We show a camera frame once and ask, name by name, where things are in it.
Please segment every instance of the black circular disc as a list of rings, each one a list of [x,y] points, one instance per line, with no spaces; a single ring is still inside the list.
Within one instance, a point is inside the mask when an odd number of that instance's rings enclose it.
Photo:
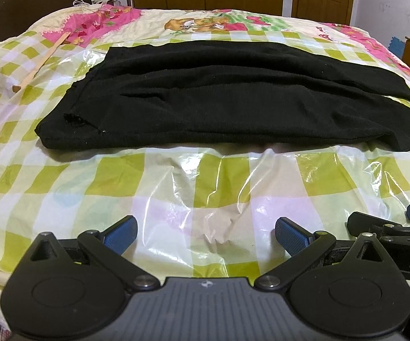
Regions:
[[[62,269],[8,281],[1,307],[12,331],[35,339],[79,338],[122,311],[125,291],[114,275],[89,265]]]
[[[364,338],[393,332],[409,318],[410,288],[401,273],[370,267],[364,274],[340,265],[306,272],[290,288],[291,304],[307,323],[334,335]]]

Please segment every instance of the wooden stick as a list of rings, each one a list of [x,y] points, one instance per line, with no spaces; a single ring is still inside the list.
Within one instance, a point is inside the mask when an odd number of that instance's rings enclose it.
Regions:
[[[70,32],[64,33],[58,39],[58,41],[55,42],[51,48],[49,48],[49,51],[47,51],[45,55],[38,61],[34,69],[27,75],[27,77],[22,81],[22,83],[20,83],[19,85],[12,86],[12,92],[17,93],[22,88],[25,88],[34,79],[34,76],[41,69],[41,67],[45,64],[47,59],[49,59],[53,55],[53,53],[58,48],[58,46],[61,45],[66,40],[66,38],[69,37],[70,34],[71,34]]]

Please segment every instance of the gray gripper base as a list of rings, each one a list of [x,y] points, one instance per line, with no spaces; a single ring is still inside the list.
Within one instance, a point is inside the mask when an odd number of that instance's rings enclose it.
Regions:
[[[13,341],[23,341],[19,336]],[[168,278],[137,293],[109,326],[81,341],[336,341],[303,324],[279,294],[245,278]],[[403,341],[399,334],[379,338]]]

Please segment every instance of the bed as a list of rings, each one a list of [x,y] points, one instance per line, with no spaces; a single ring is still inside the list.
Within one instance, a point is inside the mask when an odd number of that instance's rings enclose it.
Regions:
[[[72,34],[14,94],[64,31]],[[35,236],[72,238],[125,215],[138,221],[124,257],[156,275],[247,276],[288,258],[273,230],[287,216],[350,239],[354,211],[410,225],[410,152],[377,142],[175,144],[60,152],[34,129],[110,47],[191,40],[270,41],[403,77],[410,69],[358,28],[238,10],[80,6],[49,14],[0,43],[0,293]],[[410,108],[406,100],[393,99]],[[0,324],[5,321],[0,312]]]

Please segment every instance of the green checkered pattern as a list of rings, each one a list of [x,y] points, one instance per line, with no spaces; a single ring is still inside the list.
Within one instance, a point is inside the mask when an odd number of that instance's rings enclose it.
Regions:
[[[245,19],[238,14],[226,15],[233,22]],[[220,144],[57,152],[45,149],[34,133],[71,84],[102,61],[110,46],[198,39],[279,42],[387,68],[410,86],[410,77],[351,40],[339,36],[342,40],[330,42],[306,34],[297,20],[266,19],[276,29],[252,25],[246,32],[167,30],[138,40],[95,40],[86,49],[62,45],[17,94],[11,86],[24,79],[51,43],[35,32],[1,43],[0,270],[12,271],[41,231],[76,237],[87,229],[103,230],[128,214],[138,220],[139,233],[125,257],[160,279],[255,279],[285,259],[273,238],[280,216],[339,239],[348,238],[344,223],[354,211],[406,224],[410,152],[386,151],[376,143],[306,151]],[[407,101],[396,101],[410,107]]]

